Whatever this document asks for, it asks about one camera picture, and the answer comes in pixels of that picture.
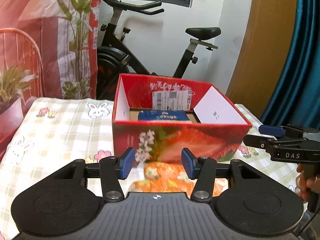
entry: bike seat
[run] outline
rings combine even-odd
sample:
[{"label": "bike seat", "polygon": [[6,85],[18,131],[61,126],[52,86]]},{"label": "bike seat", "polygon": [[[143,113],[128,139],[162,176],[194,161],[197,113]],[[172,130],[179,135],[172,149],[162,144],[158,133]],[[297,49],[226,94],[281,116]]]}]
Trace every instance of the bike seat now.
[{"label": "bike seat", "polygon": [[210,28],[188,28],[186,29],[186,33],[190,34],[191,36],[206,41],[217,37],[221,34],[221,30],[219,27],[210,27]]}]

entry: gray ribbed panel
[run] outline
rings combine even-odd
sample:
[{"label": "gray ribbed panel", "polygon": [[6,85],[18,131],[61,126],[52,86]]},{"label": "gray ribbed panel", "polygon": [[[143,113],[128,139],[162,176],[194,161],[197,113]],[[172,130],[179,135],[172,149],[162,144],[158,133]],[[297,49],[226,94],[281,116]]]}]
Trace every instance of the gray ribbed panel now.
[{"label": "gray ribbed panel", "polygon": [[[254,240],[220,222],[207,204],[194,203],[184,193],[130,193],[119,203],[106,204],[88,226],[47,240]],[[21,234],[17,240],[43,239]],[[297,240],[293,234],[266,238]]]}]

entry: exercise bike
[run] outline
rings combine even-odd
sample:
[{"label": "exercise bike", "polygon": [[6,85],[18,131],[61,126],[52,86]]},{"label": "exercise bike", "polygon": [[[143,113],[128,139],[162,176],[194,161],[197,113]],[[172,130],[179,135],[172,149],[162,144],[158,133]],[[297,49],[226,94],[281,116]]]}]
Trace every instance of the exercise bike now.
[{"label": "exercise bike", "polygon": [[[146,15],[156,15],[163,13],[164,9],[160,8],[155,11],[146,11],[147,9],[159,7],[161,2],[151,2],[144,5],[134,5],[124,3],[118,0],[103,0],[113,8],[113,15],[108,25],[102,25],[101,31],[105,31],[102,45],[97,49],[98,76],[97,76],[97,99],[114,100],[116,93],[116,82],[120,73],[129,73],[130,66],[137,74],[156,75],[150,73],[144,65],[135,57],[135,55],[123,43],[124,37],[130,32],[130,29],[124,28],[123,35],[119,39],[115,35],[115,30],[122,11],[130,10]],[[206,40],[217,37],[221,34],[218,27],[210,28],[188,28],[186,33],[197,38],[190,39],[190,44],[185,50],[173,77],[182,78],[190,61],[195,64],[198,60],[194,57],[197,45],[206,46],[208,50],[217,49]]]}]

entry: human hand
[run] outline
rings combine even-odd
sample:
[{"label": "human hand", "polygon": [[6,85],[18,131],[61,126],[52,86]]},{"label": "human hand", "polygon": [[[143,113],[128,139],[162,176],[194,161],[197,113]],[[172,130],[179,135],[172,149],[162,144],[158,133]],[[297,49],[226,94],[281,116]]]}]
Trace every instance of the human hand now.
[{"label": "human hand", "polygon": [[316,177],[305,180],[301,164],[298,165],[297,172],[300,174],[296,178],[297,186],[295,188],[295,193],[303,201],[308,201],[310,197],[310,190],[320,194],[320,174],[318,174]]}]

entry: bike handlebar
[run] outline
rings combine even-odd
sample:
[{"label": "bike handlebar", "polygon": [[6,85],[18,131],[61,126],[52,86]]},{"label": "bike handlebar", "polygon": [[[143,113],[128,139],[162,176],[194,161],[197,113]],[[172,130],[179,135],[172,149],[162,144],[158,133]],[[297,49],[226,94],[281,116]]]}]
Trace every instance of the bike handlebar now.
[{"label": "bike handlebar", "polygon": [[164,12],[164,9],[162,8],[152,12],[145,11],[146,9],[151,9],[154,7],[161,6],[162,2],[151,2],[143,5],[135,5],[135,4],[120,2],[118,0],[103,0],[103,1],[105,1],[111,7],[117,7],[122,10],[140,12],[147,15],[155,15],[155,14]]}]

